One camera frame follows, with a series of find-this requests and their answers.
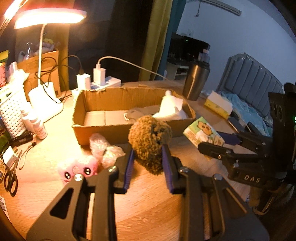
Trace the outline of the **clear bubble wrap bundle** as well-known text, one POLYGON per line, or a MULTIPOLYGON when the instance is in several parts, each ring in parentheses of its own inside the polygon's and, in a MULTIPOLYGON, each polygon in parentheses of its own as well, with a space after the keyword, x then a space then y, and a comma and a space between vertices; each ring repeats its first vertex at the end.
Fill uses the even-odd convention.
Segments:
POLYGON ((102 168, 106 169, 115 164, 119 157, 125 156, 121 147, 111 145, 107 139, 99 133, 94 133, 89 138, 92 156, 99 162, 102 168))

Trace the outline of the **cardboard box tray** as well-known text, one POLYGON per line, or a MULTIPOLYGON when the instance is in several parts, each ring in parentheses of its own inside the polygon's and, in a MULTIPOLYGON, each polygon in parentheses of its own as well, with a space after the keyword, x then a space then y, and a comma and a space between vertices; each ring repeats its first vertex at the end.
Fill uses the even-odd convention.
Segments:
POLYGON ((101 91, 82 90, 74 102, 72 127, 77 142, 89 145, 93 133, 104 136, 110 144, 125 144, 132 123, 124 114, 133 108, 145 108, 161 104, 167 90, 182 99, 175 89, 147 86, 114 87, 101 91))

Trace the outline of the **grey bed headboard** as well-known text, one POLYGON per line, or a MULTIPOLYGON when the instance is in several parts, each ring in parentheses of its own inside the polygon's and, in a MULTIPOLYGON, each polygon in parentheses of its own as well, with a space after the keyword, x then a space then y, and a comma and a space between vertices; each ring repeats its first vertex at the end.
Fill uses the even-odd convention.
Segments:
POLYGON ((243 53, 228 59, 217 91, 236 94, 264 118, 270 117, 268 94, 283 93, 283 84, 261 63, 243 53))

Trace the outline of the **cartoon tissue pack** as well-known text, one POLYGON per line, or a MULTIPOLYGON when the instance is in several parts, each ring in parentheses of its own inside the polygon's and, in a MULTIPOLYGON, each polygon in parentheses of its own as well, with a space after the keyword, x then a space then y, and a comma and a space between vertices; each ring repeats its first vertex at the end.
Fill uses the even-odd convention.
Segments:
POLYGON ((213 129, 213 127, 202 116, 190 124, 183 132, 188 140, 195 146, 201 142, 223 146, 224 139, 213 129))

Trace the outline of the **yellow curtain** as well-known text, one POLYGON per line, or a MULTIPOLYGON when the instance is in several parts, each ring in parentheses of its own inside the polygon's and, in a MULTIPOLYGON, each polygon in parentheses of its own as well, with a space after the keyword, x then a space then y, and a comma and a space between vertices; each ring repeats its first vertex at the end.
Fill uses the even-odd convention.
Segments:
POLYGON ((164 50, 172 4, 170 0, 152 2, 147 39, 142 55, 142 67, 145 70, 140 70, 139 81, 153 80, 156 76, 164 50))

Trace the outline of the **blue blanket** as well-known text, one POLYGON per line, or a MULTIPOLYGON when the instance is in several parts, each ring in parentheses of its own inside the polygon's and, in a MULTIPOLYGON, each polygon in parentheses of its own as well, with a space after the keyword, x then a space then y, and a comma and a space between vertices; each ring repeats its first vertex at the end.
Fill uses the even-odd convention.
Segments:
POLYGON ((267 126, 264 119, 259 115, 255 108, 242 101, 236 94, 223 91, 219 93, 232 103, 233 111, 242 121, 246 124, 251 122, 264 136, 271 137, 272 129, 267 126))

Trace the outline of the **pink plush toy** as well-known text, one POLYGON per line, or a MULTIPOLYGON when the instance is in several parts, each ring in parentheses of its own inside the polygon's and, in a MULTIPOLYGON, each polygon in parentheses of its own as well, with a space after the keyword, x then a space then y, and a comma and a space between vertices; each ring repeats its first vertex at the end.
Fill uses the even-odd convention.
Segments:
POLYGON ((69 182, 76 174, 89 177, 97 174, 98 161, 92 155, 68 158, 57 164, 58 173, 64 182, 69 182))

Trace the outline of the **steel tumbler cup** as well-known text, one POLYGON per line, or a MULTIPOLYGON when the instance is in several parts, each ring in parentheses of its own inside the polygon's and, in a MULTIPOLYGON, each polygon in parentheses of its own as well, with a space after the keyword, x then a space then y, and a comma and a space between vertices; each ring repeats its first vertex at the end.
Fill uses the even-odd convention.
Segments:
POLYGON ((192 62, 185 80, 183 96, 188 100, 196 101, 208 79, 209 73, 209 63, 203 61, 192 62))

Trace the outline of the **white paper towel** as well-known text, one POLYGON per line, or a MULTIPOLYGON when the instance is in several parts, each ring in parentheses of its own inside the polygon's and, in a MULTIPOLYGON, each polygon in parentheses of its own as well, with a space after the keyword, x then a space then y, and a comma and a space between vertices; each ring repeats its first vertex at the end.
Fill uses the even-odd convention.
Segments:
POLYGON ((152 117, 162 121, 172 121, 187 119, 188 115, 183 110, 183 99, 173 96, 171 91, 167 90, 162 98, 159 112, 152 117))

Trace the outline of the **white power strip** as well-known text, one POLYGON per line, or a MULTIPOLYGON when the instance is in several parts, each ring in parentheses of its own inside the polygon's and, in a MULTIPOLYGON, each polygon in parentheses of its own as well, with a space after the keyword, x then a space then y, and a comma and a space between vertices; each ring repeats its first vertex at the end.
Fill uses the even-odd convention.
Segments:
MULTIPOLYGON (((90 90, 95 90, 95 91, 99 91, 99 90, 104 90, 107 87, 121 87, 121 80, 117 79, 115 77, 106 77, 105 78, 105 84, 104 85, 99 85, 95 82, 91 82, 90 83, 90 90)), ((74 98, 74 100, 77 99, 80 90, 78 90, 78 88, 71 90, 72 96, 74 98)))

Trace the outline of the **yellow white sponge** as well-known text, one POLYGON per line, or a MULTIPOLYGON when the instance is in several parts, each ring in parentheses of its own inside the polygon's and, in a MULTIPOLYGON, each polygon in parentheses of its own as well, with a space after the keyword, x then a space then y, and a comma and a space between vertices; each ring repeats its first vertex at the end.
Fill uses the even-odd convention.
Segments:
POLYGON ((223 97, 214 91, 212 91, 207 97, 204 106, 208 107, 225 120, 229 118, 233 111, 233 104, 226 97, 223 97))

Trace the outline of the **black scissors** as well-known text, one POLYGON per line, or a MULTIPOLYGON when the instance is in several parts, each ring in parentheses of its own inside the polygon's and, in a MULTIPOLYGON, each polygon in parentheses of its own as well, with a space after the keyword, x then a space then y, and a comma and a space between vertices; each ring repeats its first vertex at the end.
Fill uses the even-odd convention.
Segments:
POLYGON ((12 168, 8 170, 4 176, 4 188, 7 192, 14 197, 18 190, 18 178, 16 175, 16 169, 19 161, 16 160, 12 168))

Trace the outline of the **brown fuzzy plush ball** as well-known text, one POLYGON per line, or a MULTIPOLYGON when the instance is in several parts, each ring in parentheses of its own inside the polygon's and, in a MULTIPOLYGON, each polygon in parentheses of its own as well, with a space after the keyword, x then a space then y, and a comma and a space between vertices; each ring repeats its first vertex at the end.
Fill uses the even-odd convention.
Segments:
POLYGON ((149 173, 163 172, 162 146, 172 139, 171 127, 150 115, 139 118, 130 128, 128 142, 135 151, 136 161, 149 173))

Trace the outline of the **brown cardboard box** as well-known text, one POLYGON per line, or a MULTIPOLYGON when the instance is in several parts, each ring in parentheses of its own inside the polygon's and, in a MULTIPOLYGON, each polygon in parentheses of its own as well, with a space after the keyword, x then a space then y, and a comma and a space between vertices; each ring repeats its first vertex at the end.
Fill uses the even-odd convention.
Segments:
MULTIPOLYGON (((49 71, 55 66, 55 62, 58 63, 59 51, 48 52, 42 55, 41 74, 44 71, 49 71)), ((18 69, 23 69, 25 73, 29 73, 29 77, 23 84, 23 89, 27 101, 29 101, 29 92, 31 89, 37 87, 38 80, 35 73, 38 72, 38 56, 32 57, 28 60, 24 60, 17 64, 18 69)), ((57 97, 61 96, 60 81, 59 81, 59 70, 56 67, 51 73, 50 80, 54 84, 55 94, 57 97)))

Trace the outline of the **white perforated basket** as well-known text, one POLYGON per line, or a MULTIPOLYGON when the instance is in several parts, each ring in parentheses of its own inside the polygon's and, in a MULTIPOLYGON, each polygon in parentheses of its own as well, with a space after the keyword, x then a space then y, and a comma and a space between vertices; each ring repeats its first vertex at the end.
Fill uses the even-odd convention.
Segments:
POLYGON ((11 93, 1 102, 1 119, 12 138, 26 131, 21 113, 21 104, 26 102, 23 88, 20 88, 15 93, 11 93))

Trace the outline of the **small white bottle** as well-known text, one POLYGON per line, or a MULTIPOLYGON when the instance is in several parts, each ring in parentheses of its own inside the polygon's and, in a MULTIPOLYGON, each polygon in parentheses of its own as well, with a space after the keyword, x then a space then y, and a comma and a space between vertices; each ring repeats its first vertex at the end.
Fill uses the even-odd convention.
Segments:
POLYGON ((36 113, 31 113, 29 116, 30 124, 33 127, 34 133, 36 136, 43 140, 47 137, 48 133, 45 129, 43 121, 38 117, 36 113))

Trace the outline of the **plastic water bottle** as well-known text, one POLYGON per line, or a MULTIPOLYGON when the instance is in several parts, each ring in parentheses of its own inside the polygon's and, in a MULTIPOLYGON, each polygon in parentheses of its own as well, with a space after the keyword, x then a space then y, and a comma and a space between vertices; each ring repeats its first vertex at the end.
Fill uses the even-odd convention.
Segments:
POLYGON ((199 54, 198 61, 209 63, 210 56, 209 56, 209 50, 203 49, 203 52, 199 54))

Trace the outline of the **white square charger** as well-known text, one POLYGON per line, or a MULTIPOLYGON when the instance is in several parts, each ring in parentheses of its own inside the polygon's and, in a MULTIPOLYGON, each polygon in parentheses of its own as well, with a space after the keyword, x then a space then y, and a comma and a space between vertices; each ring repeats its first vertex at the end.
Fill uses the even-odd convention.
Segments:
POLYGON ((90 90, 91 76, 87 73, 76 75, 78 90, 90 90))

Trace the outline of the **black monitor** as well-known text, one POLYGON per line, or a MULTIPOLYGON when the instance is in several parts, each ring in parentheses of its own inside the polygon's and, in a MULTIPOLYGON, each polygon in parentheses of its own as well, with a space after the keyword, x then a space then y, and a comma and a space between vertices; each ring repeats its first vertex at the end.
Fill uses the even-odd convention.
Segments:
POLYGON ((188 36, 173 33, 171 36, 167 61, 172 64, 186 65, 197 61, 203 50, 210 50, 210 44, 188 36))

